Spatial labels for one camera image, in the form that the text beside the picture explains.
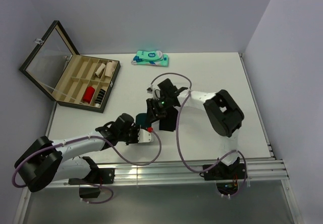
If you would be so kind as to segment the dark green patterned sock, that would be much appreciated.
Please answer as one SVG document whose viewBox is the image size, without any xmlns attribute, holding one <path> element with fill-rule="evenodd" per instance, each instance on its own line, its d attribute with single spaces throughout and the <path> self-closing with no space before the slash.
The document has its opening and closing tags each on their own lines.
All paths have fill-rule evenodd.
<svg viewBox="0 0 323 224">
<path fill-rule="evenodd" d="M 147 113 L 139 113 L 136 116 L 135 124 L 138 125 L 140 128 L 148 128 L 151 124 L 147 121 Z"/>
</svg>

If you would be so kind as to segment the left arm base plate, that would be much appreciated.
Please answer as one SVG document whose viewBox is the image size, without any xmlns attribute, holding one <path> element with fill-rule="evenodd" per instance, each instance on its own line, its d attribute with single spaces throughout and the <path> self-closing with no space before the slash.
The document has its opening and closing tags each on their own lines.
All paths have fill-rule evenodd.
<svg viewBox="0 0 323 224">
<path fill-rule="evenodd" d="M 83 179 L 69 179 L 69 185 L 89 184 L 113 184 L 115 178 L 114 168 L 98 168 L 91 170 L 90 173 Z"/>
</svg>

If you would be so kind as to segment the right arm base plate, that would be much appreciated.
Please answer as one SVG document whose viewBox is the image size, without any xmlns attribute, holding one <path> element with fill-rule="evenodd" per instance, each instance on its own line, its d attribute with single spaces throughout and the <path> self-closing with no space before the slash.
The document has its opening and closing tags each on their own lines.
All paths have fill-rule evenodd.
<svg viewBox="0 0 323 224">
<path fill-rule="evenodd" d="M 213 167 L 211 170 L 200 173 L 199 175 L 205 181 L 218 181 L 218 180 L 243 180 L 246 174 L 244 164 L 238 163 L 226 166 L 221 162 Z"/>
</svg>

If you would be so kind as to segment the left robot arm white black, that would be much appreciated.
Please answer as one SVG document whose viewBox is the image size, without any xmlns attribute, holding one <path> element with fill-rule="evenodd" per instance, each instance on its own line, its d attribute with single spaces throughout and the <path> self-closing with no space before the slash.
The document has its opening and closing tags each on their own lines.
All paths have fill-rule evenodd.
<svg viewBox="0 0 323 224">
<path fill-rule="evenodd" d="M 113 148 L 118 142 L 127 145 L 139 142 L 140 126 L 126 113 L 115 121 L 95 128 L 89 134 L 65 140 L 39 137 L 14 164 L 14 175 L 19 175 L 31 192 L 44 189 L 53 181 L 82 179 L 93 183 L 98 178 L 94 161 L 84 154 Z"/>
</svg>

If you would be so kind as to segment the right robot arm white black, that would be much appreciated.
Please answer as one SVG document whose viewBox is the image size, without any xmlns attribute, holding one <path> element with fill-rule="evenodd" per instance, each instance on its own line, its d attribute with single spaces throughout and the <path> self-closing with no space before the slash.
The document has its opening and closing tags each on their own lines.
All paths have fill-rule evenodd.
<svg viewBox="0 0 323 224">
<path fill-rule="evenodd" d="M 219 174 L 228 179 L 236 172 L 235 165 L 239 164 L 239 160 L 245 159 L 238 150 L 238 133 L 242 127 L 244 113 L 229 92 L 224 89 L 206 93 L 193 91 L 191 87 L 192 84 L 189 87 L 177 88 L 169 78 L 160 82 L 157 88 L 151 84 L 147 88 L 152 98 L 146 100 L 146 120 L 152 124 L 174 117 L 175 120 L 171 125 L 175 129 L 177 151 L 184 166 L 193 173 L 205 173 L 221 163 L 218 167 Z M 181 152 L 179 123 L 182 110 L 186 106 L 206 112 L 213 130 L 226 139 L 223 144 L 225 154 L 205 170 L 198 171 L 191 168 Z"/>
</svg>

